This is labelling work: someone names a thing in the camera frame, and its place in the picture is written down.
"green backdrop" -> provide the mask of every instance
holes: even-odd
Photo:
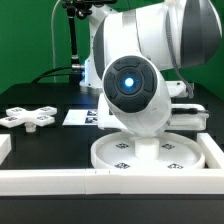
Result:
[[[0,7],[0,93],[13,84],[30,82],[53,67],[51,14],[57,0],[1,0]],[[118,0],[118,11],[162,2],[162,0]],[[212,0],[224,21],[224,1]],[[89,54],[88,19],[76,21],[78,51],[81,61]],[[57,67],[70,65],[70,40],[67,15],[61,5],[55,17]],[[181,69],[184,77],[200,83],[224,100],[224,45],[206,65]],[[163,72],[175,80],[172,70]]]

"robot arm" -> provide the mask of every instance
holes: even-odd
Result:
[[[137,136],[157,136],[171,122],[173,106],[159,71],[173,68],[173,60],[177,68],[204,64],[221,44],[220,20],[210,1],[180,0],[172,7],[161,3],[109,16],[95,36],[105,100]],[[168,10],[173,49],[167,44]]]

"white plastic part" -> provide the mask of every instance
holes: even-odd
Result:
[[[88,17],[90,29],[90,55],[85,61],[85,78],[80,82],[80,87],[83,92],[99,94],[102,92],[102,81],[96,72],[93,53],[93,41],[101,22],[107,16],[116,14],[117,11],[106,5],[100,8],[93,6],[91,10],[92,14]]]
[[[197,108],[198,110],[205,110],[203,106],[198,104],[172,104],[172,108]],[[205,130],[208,117],[209,115],[206,113],[173,115],[167,126],[167,130]],[[103,94],[100,95],[98,103],[98,127],[100,129],[117,128],[126,133],[134,133],[114,115],[109,114],[109,107]]]
[[[0,135],[0,164],[2,164],[11,149],[10,135]]]
[[[205,169],[1,170],[0,196],[224,194],[224,154],[208,134],[197,139],[206,162],[211,161]]]
[[[198,104],[172,104],[172,108],[197,108],[198,110],[205,110],[205,108]],[[209,118],[207,113],[198,113],[195,115],[191,114],[180,114],[172,115],[170,124],[167,130],[194,130],[202,131],[206,128],[206,120]]]
[[[135,140],[135,156],[150,162],[159,156],[159,147],[159,140],[156,138],[139,138]]]
[[[197,142],[201,146],[209,168],[224,169],[224,153],[208,133],[197,135]]]
[[[205,158],[196,142],[180,135],[141,139],[118,132],[92,145],[91,162],[96,169],[175,170],[203,168]]]
[[[51,117],[57,113],[54,107],[43,107],[35,111],[27,111],[20,107],[6,110],[9,117],[0,119],[0,125],[12,128],[25,123],[27,132],[35,132],[36,125],[45,126],[54,123],[55,119]]]
[[[186,85],[182,81],[166,81],[170,97],[187,97]]]

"black tabletop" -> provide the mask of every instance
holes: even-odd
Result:
[[[174,103],[197,103],[208,109],[208,132],[224,146],[224,103],[200,85],[195,98]],[[81,93],[69,84],[18,84],[0,95],[0,118],[5,110],[23,107],[35,110],[56,107],[56,122],[26,133],[23,125],[0,134],[10,134],[12,151],[0,169],[91,168],[90,148],[98,138],[117,131],[97,126],[62,126],[69,109],[96,109],[98,97]],[[192,139],[195,132],[181,132]],[[223,195],[58,195],[0,197],[0,223],[222,223]]]

